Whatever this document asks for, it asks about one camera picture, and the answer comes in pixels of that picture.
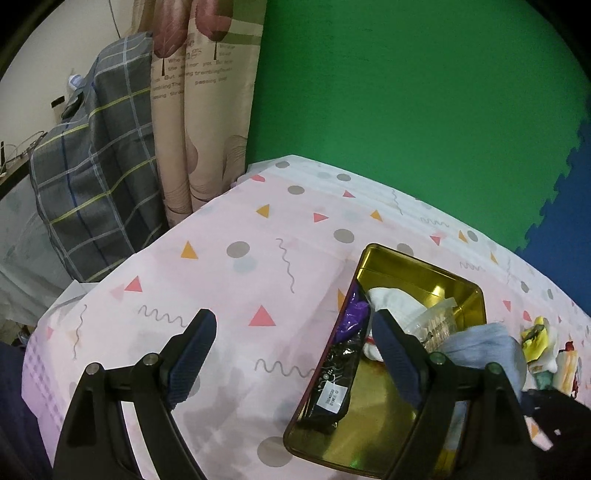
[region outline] plaid fabric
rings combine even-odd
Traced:
[[[37,210],[78,281],[101,280],[165,231],[152,133],[151,56],[146,33],[101,51],[66,106],[75,113],[31,156]]]

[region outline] squiggly line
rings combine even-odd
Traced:
[[[505,285],[509,285],[510,279],[511,279],[511,256],[509,256],[509,264],[507,265],[507,283]]]
[[[76,360],[78,358],[78,355],[76,354],[76,345],[78,345],[78,343],[80,342],[80,327],[84,323],[84,319],[82,318],[82,314],[86,311],[87,308],[88,308],[88,305],[85,303],[84,310],[82,310],[80,312],[80,325],[78,325],[78,327],[76,328],[76,341],[74,342],[74,346],[72,347],[72,350],[74,351],[74,358],[73,358],[74,360]]]
[[[285,256],[287,255],[287,248],[285,248],[283,246],[283,239],[282,238],[275,238],[275,240],[279,240],[279,248],[281,248],[283,250],[283,255],[281,256],[281,258],[287,264],[287,274],[291,277],[290,290],[292,293],[295,293],[294,292],[294,284],[296,283],[296,279],[290,272],[291,262],[289,260],[285,259]]]
[[[267,372],[268,374],[272,374],[275,371],[275,367],[277,365],[279,365],[279,369],[281,370],[281,375],[283,375],[284,377],[289,377],[294,372],[294,370],[297,370],[297,373],[298,373],[298,375],[300,377],[306,378],[306,377],[309,377],[312,374],[312,372],[314,371],[313,368],[310,368],[310,370],[308,370],[308,373],[306,373],[306,375],[304,375],[301,372],[300,367],[298,367],[297,365],[294,365],[293,367],[291,367],[291,369],[287,373],[285,373],[285,371],[283,370],[283,364],[281,363],[280,360],[278,360],[277,362],[275,362],[273,364],[273,367],[269,370],[267,368],[267,362],[265,362],[265,359],[264,358],[259,358],[259,360],[257,360],[256,363],[255,363],[255,372],[256,372],[256,369],[258,368],[259,362],[262,362],[262,367],[265,369],[265,372]]]
[[[400,212],[400,215],[404,216],[404,214],[400,208],[400,205],[398,204],[398,195],[396,195],[396,192],[394,190],[392,190],[392,195],[394,195],[394,203],[396,203],[396,208]]]
[[[187,325],[185,325],[185,324],[183,323],[183,317],[181,317],[180,315],[178,315],[178,316],[177,316],[177,317],[175,317],[174,319],[171,319],[171,318],[170,318],[170,315],[169,315],[168,313],[163,313],[163,315],[162,315],[160,318],[158,318],[158,314],[159,314],[159,312],[158,312],[158,309],[152,309],[152,311],[151,311],[150,313],[148,313],[148,307],[147,307],[146,305],[142,305],[142,306],[139,308],[139,310],[138,310],[138,314],[140,314],[140,313],[142,312],[142,309],[144,309],[144,316],[145,316],[146,318],[150,318],[150,317],[152,316],[152,314],[154,314],[154,312],[155,312],[155,316],[154,316],[154,317],[156,318],[156,321],[157,321],[157,322],[160,322],[161,320],[164,320],[164,318],[166,318],[166,319],[167,319],[166,321],[167,321],[168,323],[174,323],[174,322],[176,322],[177,320],[180,320],[180,321],[181,321],[181,327],[182,327],[182,328],[187,328]]]
[[[460,262],[460,265],[464,268],[469,268],[470,270],[482,270],[484,271],[484,268],[482,268],[481,266],[476,266],[471,264],[470,262]]]
[[[449,228],[449,225],[446,222],[440,222],[439,220],[431,220],[430,218],[421,217],[421,221],[422,223],[431,223],[432,225],[445,225],[447,228]]]

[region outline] leaf print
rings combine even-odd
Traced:
[[[164,76],[164,59],[170,57],[187,40],[190,0],[158,0],[154,10],[154,54],[162,59],[162,76]]]
[[[195,25],[216,43],[213,59],[217,60],[217,42],[222,41],[230,30],[234,0],[197,0],[196,4]]]

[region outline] wire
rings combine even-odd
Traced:
[[[113,25],[115,26],[115,29],[117,30],[117,36],[119,38],[121,38],[121,34],[119,33],[119,28],[117,27],[117,22],[115,21],[115,14],[113,13],[113,4],[111,3],[111,0],[109,0],[109,8],[111,9],[111,18],[113,19]]]
[[[33,138],[35,135],[38,135],[38,134],[41,134],[41,136],[43,136],[43,135],[45,134],[45,130],[39,130],[38,132],[35,132],[35,133],[33,133],[32,135],[29,135],[28,137],[26,137],[26,139],[25,139],[25,140],[23,140],[22,142],[20,142],[20,143],[19,143],[18,145],[16,145],[16,146],[15,146],[14,144],[4,144],[4,147],[7,147],[8,145],[10,145],[10,146],[14,147],[14,150],[13,150],[13,152],[10,154],[11,156],[9,156],[9,157],[7,158],[7,160],[6,160],[6,164],[8,164],[8,162],[11,162],[11,161],[13,161],[13,160],[16,160],[16,159],[19,157],[19,155],[18,155],[18,149],[19,149],[19,148],[21,148],[21,146],[22,146],[22,145],[24,145],[25,143],[27,143],[27,142],[28,142],[30,139],[32,139],[32,138]],[[23,152],[27,151],[27,149],[28,149],[28,148],[30,148],[30,146],[31,146],[31,145],[29,145],[29,146],[28,146],[28,147],[27,147],[25,150],[23,150]]]

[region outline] beige curtain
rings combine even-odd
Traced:
[[[152,30],[152,122],[168,222],[244,172],[267,0],[135,0],[129,33]]]

